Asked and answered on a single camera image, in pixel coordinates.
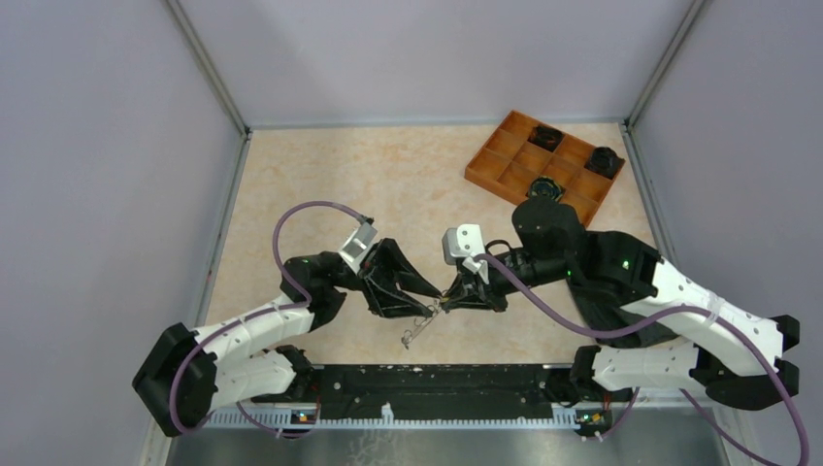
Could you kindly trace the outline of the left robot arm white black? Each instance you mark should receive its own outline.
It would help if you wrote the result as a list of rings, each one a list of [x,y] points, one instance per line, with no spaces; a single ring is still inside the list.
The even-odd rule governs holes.
[[[167,327],[132,381],[162,432],[169,438],[190,433],[213,411],[262,394],[305,398],[312,385],[308,360],[275,345],[331,322],[350,291],[361,293],[379,317],[432,315],[417,298],[442,294],[394,239],[350,252],[344,247],[286,260],[281,294],[238,317],[194,329],[181,322]]]

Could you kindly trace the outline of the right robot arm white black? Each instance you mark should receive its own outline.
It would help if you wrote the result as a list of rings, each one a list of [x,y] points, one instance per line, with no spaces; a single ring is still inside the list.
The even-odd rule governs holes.
[[[795,318],[746,312],[654,247],[620,231],[589,231],[572,207],[550,198],[522,202],[511,223],[520,246],[498,254],[475,224],[444,233],[444,259],[457,275],[443,307],[501,312],[514,293],[565,281],[593,339],[569,374],[576,397],[680,389],[761,411],[799,392],[799,368],[784,359],[800,340]]]

